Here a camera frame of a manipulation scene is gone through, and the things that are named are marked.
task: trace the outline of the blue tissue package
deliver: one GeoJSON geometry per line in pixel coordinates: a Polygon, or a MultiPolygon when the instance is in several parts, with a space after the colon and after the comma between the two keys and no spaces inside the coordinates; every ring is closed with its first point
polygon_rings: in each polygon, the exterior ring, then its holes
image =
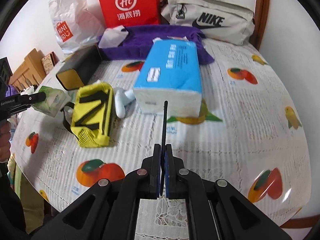
{"type": "Polygon", "coordinates": [[[133,93],[145,114],[162,114],[167,100],[169,116],[198,117],[202,88],[196,44],[180,40],[156,41],[133,93]]]}

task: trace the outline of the yellow pouch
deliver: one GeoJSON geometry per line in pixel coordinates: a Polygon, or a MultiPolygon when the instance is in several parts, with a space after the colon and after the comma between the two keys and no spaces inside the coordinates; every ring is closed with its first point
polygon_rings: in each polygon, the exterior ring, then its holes
{"type": "Polygon", "coordinates": [[[65,118],[63,124],[76,136],[80,147],[108,146],[112,101],[111,85],[102,82],[79,88],[75,103],[66,104],[73,108],[73,114],[71,125],[65,118]]]}

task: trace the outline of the lace tablecloth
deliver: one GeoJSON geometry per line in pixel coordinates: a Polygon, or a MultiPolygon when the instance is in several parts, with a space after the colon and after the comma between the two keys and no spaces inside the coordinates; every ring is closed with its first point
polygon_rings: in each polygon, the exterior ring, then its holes
{"type": "MultiPolygon", "coordinates": [[[[209,39],[203,43],[215,58],[214,63],[200,67],[204,116],[193,124],[171,117],[167,143],[186,168],[207,180],[226,179],[281,225],[310,198],[308,147],[297,111],[272,68],[252,60],[252,54],[259,53],[250,44],[234,46],[209,39]],[[241,71],[249,71],[253,77],[241,79],[237,76],[244,73],[241,71]],[[288,113],[295,113],[297,120],[288,113]],[[258,196],[253,190],[257,180],[266,185],[271,177],[278,186],[258,196]]],[[[122,66],[130,62],[103,62],[92,82],[99,79],[113,87],[131,88],[139,70],[123,72],[122,66]]],[[[55,78],[60,67],[61,63],[42,85],[62,89],[55,78]]],[[[61,113],[52,118],[28,109],[12,143],[22,172],[58,211],[88,189],[76,178],[83,162],[117,163],[127,174],[138,169],[142,160],[152,155],[153,145],[161,141],[163,117],[143,115],[136,102],[126,107],[124,119],[112,119],[110,146],[105,148],[79,147],[63,127],[62,118],[61,113]],[[32,132],[39,134],[34,154],[25,144],[32,132]]],[[[141,200],[136,239],[158,238],[188,239],[184,200],[141,200]]]]}

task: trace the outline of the purple towel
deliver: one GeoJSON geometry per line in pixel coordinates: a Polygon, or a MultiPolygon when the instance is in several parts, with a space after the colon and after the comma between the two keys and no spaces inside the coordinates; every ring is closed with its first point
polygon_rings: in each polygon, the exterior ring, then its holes
{"type": "Polygon", "coordinates": [[[127,38],[115,48],[102,49],[108,59],[146,59],[153,45],[153,39],[159,37],[168,39],[168,36],[184,37],[197,45],[198,60],[200,65],[214,61],[204,49],[201,38],[205,35],[195,27],[178,25],[141,25],[126,27],[129,32],[127,38]]]}

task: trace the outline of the metal screw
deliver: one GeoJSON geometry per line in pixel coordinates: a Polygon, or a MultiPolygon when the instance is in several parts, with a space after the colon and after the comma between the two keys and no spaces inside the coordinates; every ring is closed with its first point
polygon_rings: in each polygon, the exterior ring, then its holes
{"type": "Polygon", "coordinates": [[[109,181],[107,179],[100,179],[98,181],[99,186],[104,187],[106,185],[108,185],[109,181]]]}
{"type": "Polygon", "coordinates": [[[228,182],[224,179],[219,179],[217,184],[219,187],[226,187],[228,185],[228,182]]]}
{"type": "Polygon", "coordinates": [[[187,170],[187,169],[180,169],[180,170],[179,170],[179,173],[180,173],[181,175],[188,175],[188,174],[189,174],[189,170],[187,170]]]}
{"type": "Polygon", "coordinates": [[[137,170],[137,174],[140,175],[140,176],[146,175],[146,174],[147,174],[147,170],[145,170],[145,169],[138,169],[138,170],[137,170]]]}

